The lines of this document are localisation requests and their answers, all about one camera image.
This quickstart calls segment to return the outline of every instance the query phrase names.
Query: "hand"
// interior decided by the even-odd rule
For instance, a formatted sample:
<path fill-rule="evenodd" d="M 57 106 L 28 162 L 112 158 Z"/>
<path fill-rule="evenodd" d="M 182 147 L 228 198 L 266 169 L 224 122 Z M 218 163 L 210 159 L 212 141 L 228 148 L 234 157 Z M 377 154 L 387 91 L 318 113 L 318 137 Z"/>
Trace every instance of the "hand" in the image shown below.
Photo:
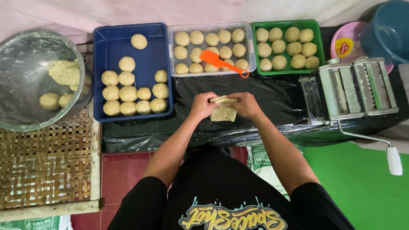
<path fill-rule="evenodd" d="M 239 99 L 240 102 L 226 103 L 226 107 L 231 107 L 237 110 L 240 116 L 249 118 L 254 121 L 259 115 L 263 114 L 261 108 L 258 106 L 256 99 L 251 93 L 237 92 L 227 96 L 228 98 Z"/>
<path fill-rule="evenodd" d="M 215 97 L 218 96 L 214 92 L 206 92 L 196 95 L 189 116 L 198 119 L 199 121 L 210 116 L 211 111 L 214 108 L 221 106 L 221 103 L 215 104 L 214 102 L 208 102 L 210 98 Z"/>

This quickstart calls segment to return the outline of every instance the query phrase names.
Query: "orange spatula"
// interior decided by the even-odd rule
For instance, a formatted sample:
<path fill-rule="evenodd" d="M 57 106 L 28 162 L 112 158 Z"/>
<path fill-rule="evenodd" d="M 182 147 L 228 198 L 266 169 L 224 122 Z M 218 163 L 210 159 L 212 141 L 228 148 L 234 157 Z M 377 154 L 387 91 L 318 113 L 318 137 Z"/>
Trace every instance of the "orange spatula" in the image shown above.
<path fill-rule="evenodd" d="M 217 53 L 212 52 L 210 50 L 204 50 L 202 54 L 200 55 L 200 59 L 206 61 L 210 65 L 216 66 L 217 68 L 221 68 L 222 66 L 227 67 L 231 69 L 232 71 L 239 73 L 244 78 L 249 76 L 249 72 L 247 70 L 239 69 L 236 66 L 230 65 L 229 63 L 220 60 L 219 55 L 217 55 Z"/>

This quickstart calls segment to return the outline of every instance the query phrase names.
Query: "blue plastic tray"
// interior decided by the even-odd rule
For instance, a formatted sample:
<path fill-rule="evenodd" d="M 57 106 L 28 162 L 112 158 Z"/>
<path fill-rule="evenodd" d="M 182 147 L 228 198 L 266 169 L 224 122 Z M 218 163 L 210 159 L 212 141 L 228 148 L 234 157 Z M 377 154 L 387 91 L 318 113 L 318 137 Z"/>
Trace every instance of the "blue plastic tray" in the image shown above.
<path fill-rule="evenodd" d="M 138 50 L 130 43 L 130 38 L 134 34 L 143 34 L 148 40 L 148 45 L 142 50 Z M 165 83 L 169 88 L 169 97 L 166 98 L 168 107 L 163 113 L 152 113 L 147 115 L 134 115 L 110 117 L 103 112 L 103 105 L 106 100 L 102 96 L 102 90 L 106 87 L 101 81 L 101 75 L 106 70 L 111 70 L 117 74 L 121 73 L 118 66 L 119 60 L 129 56 L 135 60 L 135 75 L 137 89 L 152 87 L 157 84 L 155 73 L 158 70 L 165 70 L 168 73 L 168 81 Z M 168 29 L 164 23 L 147 23 L 135 25 L 104 26 L 94 30 L 94 50 L 93 50 L 93 70 L 94 70 L 94 118 L 99 122 L 120 121 L 128 119 L 138 119 L 147 117 L 160 117 L 169 115 L 173 110 L 172 100 L 172 80 L 169 65 L 168 50 Z M 150 101 L 156 97 L 152 94 Z"/>

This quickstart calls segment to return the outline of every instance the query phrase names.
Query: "green plastic tray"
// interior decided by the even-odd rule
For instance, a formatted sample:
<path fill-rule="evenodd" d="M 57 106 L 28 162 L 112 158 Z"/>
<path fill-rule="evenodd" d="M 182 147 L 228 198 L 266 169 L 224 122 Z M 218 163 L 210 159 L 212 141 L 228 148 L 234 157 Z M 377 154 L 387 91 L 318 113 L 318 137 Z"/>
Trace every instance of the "green plastic tray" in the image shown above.
<path fill-rule="evenodd" d="M 258 28 L 264 28 L 267 31 L 270 31 L 274 27 L 278 27 L 281 29 L 283 32 L 283 37 L 282 40 L 285 42 L 285 45 L 288 45 L 289 42 L 287 42 L 284 39 L 284 33 L 285 31 L 290 28 L 290 27 L 297 27 L 298 29 L 312 29 L 314 31 L 314 39 L 311 41 L 312 43 L 317 45 L 317 52 L 314 56 L 319 58 L 319 65 L 322 66 L 325 63 L 325 56 L 324 56 L 324 48 L 322 46 L 322 40 L 321 40 L 321 32 L 319 30 L 319 25 L 316 20 L 294 20 L 294 21 L 274 21 L 274 22 L 255 22 L 252 25 L 252 31 L 253 31 L 253 41 L 254 41 L 254 49 L 256 51 L 256 62 L 257 62 L 257 72 L 260 75 L 277 75 L 277 74 L 307 74 L 307 73 L 312 73 L 314 70 L 307 70 L 305 68 L 302 69 L 293 69 L 290 66 L 290 60 L 291 56 L 287 54 L 287 51 L 284 51 L 281 54 L 271 54 L 268 59 L 271 61 L 276 55 L 282 55 L 287 59 L 287 66 L 281 70 L 281 71 L 276 71 L 272 69 L 270 72 L 262 72 L 260 70 L 260 61 L 262 58 L 258 56 L 258 50 L 257 50 L 257 41 L 256 41 L 256 30 Z"/>

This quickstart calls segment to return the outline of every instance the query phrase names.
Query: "black plastic sheet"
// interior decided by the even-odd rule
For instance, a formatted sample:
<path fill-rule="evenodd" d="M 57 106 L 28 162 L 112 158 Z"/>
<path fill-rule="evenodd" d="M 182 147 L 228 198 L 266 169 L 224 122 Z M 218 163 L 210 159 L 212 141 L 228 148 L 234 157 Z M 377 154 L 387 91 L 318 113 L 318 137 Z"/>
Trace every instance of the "black plastic sheet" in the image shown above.
<path fill-rule="evenodd" d="M 330 59 L 329 46 L 339 27 L 322 27 L 321 36 Z M 324 146 L 352 140 L 341 134 L 337 125 L 312 126 L 307 111 L 301 75 L 259 76 L 255 71 L 248 78 L 238 74 L 213 77 L 173 78 L 173 113 L 167 117 L 103 123 L 103 151 L 130 152 L 157 149 L 174 133 L 189 114 L 194 96 L 202 92 L 228 95 L 234 92 L 252 93 L 263 112 L 290 141 L 302 146 Z M 343 128 L 352 133 L 370 135 L 409 118 L 409 105 L 398 68 L 389 74 L 399 112 L 381 116 L 343 121 Z M 189 142 L 190 147 L 211 145 L 225 147 L 252 144 L 260 139 L 254 124 L 237 116 L 235 122 L 200 122 Z"/>

